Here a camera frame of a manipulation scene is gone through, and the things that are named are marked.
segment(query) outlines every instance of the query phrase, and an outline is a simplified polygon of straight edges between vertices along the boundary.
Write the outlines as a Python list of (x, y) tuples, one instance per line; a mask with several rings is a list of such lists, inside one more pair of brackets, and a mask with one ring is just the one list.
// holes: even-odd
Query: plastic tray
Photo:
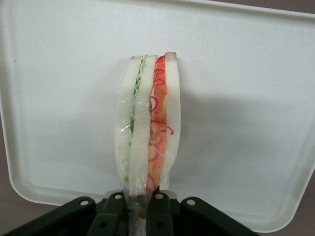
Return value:
[(294, 216), (315, 167), (315, 16), (210, 1), (4, 0), (10, 180), (61, 205), (120, 188), (114, 113), (129, 58), (175, 51), (182, 132), (170, 190), (249, 228)]

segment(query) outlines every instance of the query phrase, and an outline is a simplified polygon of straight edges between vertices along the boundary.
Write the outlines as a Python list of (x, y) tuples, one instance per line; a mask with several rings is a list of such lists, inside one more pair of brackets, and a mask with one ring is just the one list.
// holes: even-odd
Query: gray background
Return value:
[[(315, 14), (315, 0), (220, 0), (274, 9)], [(56, 206), (31, 203), (21, 198), (12, 188), (0, 126), (0, 235), (3, 235)], [(262, 236), (315, 236), (315, 174), (313, 174), (293, 220), (285, 228)]]

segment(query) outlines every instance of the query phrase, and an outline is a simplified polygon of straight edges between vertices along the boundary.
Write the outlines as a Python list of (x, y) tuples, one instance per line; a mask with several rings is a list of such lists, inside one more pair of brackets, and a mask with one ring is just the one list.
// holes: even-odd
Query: screw hole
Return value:
[(88, 200), (83, 200), (83, 201), (80, 202), (80, 205), (81, 206), (86, 206), (88, 203), (89, 203)]
[(121, 194), (115, 195), (115, 199), (120, 199), (120, 198), (122, 198), (122, 195), (121, 195)]
[(163, 198), (162, 194), (160, 194), (160, 193), (156, 194), (156, 199), (162, 199), (162, 198)]
[(107, 223), (106, 222), (102, 222), (102, 223), (100, 223), (100, 225), (99, 225), (101, 228), (105, 228), (106, 226), (107, 226)]
[(189, 205), (189, 206), (194, 206), (194, 205), (196, 205), (196, 202), (193, 200), (193, 199), (189, 199), (189, 200), (187, 200), (187, 205)]

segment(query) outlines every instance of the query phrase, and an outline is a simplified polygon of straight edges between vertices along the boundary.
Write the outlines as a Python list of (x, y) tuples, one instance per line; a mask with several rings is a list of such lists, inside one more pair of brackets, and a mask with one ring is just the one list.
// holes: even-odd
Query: plastic wrap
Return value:
[(129, 208), (129, 235), (145, 235), (153, 191), (175, 161), (180, 137), (179, 73), (175, 53), (132, 57), (115, 124), (115, 155)]

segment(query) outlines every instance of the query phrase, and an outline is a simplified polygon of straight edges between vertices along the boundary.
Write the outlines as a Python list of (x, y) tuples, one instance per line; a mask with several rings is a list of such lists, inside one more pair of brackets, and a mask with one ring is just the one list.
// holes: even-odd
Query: sandwich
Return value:
[(119, 179), (129, 196), (150, 196), (167, 185), (181, 128), (176, 53), (132, 57), (115, 121)]

